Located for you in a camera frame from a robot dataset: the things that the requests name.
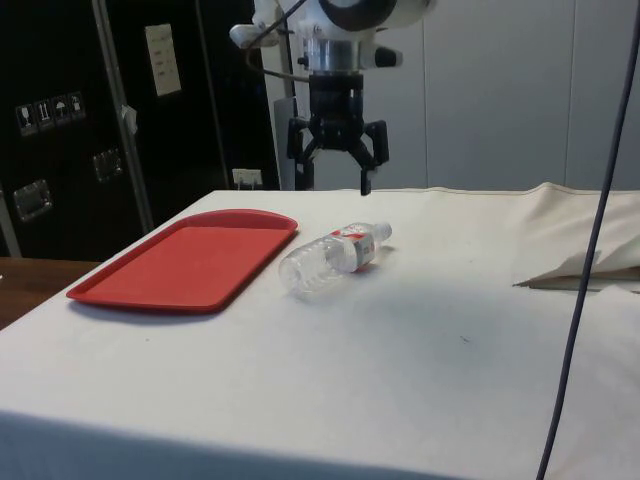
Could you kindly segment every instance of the white wall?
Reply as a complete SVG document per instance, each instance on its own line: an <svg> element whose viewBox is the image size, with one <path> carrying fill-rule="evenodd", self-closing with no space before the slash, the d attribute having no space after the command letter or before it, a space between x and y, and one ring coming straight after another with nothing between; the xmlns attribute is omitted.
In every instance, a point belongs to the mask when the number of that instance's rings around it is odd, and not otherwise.
<svg viewBox="0 0 640 480"><path fill-rule="evenodd" d="M525 189L551 181L598 188L635 6L436 0L422 24L381 34L379 43L404 52L405 65L365 73L365 119L387 121L391 150L374 187ZM305 102L303 95L303 114ZM640 188L638 133L637 86L619 188ZM317 158L317 189L358 186L347 155Z"/></svg>

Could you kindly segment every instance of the black cable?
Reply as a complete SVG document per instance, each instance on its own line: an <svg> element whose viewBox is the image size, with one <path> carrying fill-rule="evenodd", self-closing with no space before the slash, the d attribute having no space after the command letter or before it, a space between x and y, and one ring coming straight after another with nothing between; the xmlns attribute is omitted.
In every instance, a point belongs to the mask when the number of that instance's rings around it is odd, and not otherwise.
<svg viewBox="0 0 640 480"><path fill-rule="evenodd" d="M638 60L638 47L640 45L640 2L636 7L636 18L633 29L633 40L631 44L631 53L627 62L627 74L625 77L624 90L622 93L622 100L620 102L620 108L618 110L618 117L616 118L616 125L613 134L613 142L611 144L611 152L609 154L609 163L607 165L607 172L605 174L604 185L600 194L600 203L598 204L598 210L596 212L596 218L593 223L593 229L591 230L591 238L589 240L589 247L587 248L587 256L584 261L584 268L582 270L582 277L580 279L580 289L578 290L578 298L576 300L576 307L573 312L573 319L571 320L571 327L569 328L569 338L567 339L567 346L564 352L564 361L562 363L562 371L560 373L560 385L558 387L558 395L556 397L556 403L553 408L553 417L551 419L551 425L549 426L549 433L547 435L547 442L544 447L544 453L540 460L540 467L538 468L537 480L544 480L547 473L547 467L549 466L549 459L551 458L551 451L553 450L553 444L555 442L556 433L558 432L558 425L560 424L560 416L562 415L562 407L564 405L564 397L567 392L567 382L569 380L569 369L571 368L571 358L573 356L573 349L576 343L576 336L578 335L578 327L580 326L580 317L582 316L582 308L584 307L584 300L587 296L587 289L589 286L589 279L591 277L591 267L593 266L593 259L596 253L596 245L598 243L598 236L600 235L600 229L602 227L602 220L604 218L604 212L607 207L607 200L609 199L609 192L611 191L611 184L613 183L613 174L616 169L616 163L618 160L618 150L620 148L620 140L622 138L622 128L624 126L625 118L627 115L627 107L629 106L629 97L631 96L631 88L633 87L633 78L636 70L636 63Z"/></svg>
<svg viewBox="0 0 640 480"><path fill-rule="evenodd" d="M276 30L279 26L281 26L284 22L289 20L291 16L298 11L302 5L307 3L307 0L298 0L286 13L284 13L278 20L273 22L269 27L267 27L263 32L260 33L247 47L247 52L245 54L245 62L247 66L256 73L261 75L270 75L272 77L282 78L284 80L293 80L295 82L305 82L309 83L308 77L301 77L298 75L291 75L289 73L284 72L275 72L273 70L267 70L264 68L259 68L253 64L251 61L251 54L253 53L253 49L260 45L260 42L267 38L267 36Z"/></svg>

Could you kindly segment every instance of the metal frame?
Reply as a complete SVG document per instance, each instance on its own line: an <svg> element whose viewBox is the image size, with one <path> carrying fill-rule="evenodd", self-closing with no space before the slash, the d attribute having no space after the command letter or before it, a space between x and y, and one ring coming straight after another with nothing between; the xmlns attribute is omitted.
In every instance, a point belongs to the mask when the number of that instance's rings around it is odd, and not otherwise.
<svg viewBox="0 0 640 480"><path fill-rule="evenodd" d="M118 118L118 130L124 147L124 157L129 167L129 175L133 185L133 192L138 207L138 215L142 224L143 232L149 233L153 230L153 217L151 216L151 207L149 206L149 197L147 196L147 188L144 184L142 167L140 166L140 157L136 147L135 137L127 128L121 115L123 106L127 105L127 97L124 92L122 76L120 75L120 66L116 55L115 43L111 32L109 22L109 13L105 0L92 0L93 14L98 27L98 37L100 39L100 47L102 49L102 57L104 58L107 78L109 80L109 89L113 99L113 108Z"/></svg>
<svg viewBox="0 0 640 480"><path fill-rule="evenodd" d="M0 231L4 236L7 248L9 249L9 255L12 257L22 257L18 237L16 237L16 232L13 229L13 223L11 222L11 216L9 215L9 209L7 208L2 184L0 184Z"/></svg>

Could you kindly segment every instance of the bottle cap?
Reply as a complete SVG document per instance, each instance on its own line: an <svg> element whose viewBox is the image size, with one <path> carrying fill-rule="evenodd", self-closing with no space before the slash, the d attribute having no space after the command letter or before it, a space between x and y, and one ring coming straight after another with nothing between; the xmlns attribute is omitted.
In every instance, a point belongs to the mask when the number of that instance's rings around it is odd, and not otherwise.
<svg viewBox="0 0 640 480"><path fill-rule="evenodd" d="M391 225L387 222L376 223L373 227L373 236L379 242L387 240L392 233Z"/></svg>

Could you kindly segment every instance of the table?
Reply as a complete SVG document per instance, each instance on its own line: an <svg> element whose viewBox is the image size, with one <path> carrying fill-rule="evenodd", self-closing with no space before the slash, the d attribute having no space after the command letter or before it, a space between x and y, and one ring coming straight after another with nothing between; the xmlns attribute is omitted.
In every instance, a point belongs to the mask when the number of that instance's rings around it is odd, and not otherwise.
<svg viewBox="0 0 640 480"><path fill-rule="evenodd" d="M99 265L0 257L0 330Z"/></svg>
<svg viewBox="0 0 640 480"><path fill-rule="evenodd" d="M203 198L179 217L260 208L300 233L218 315L63 292L0 332L0 478L534 478L575 294L512 287L511 268L558 191ZM383 220L375 267L312 298L283 291L292 248ZM587 300L549 478L637 478L639 302Z"/></svg>

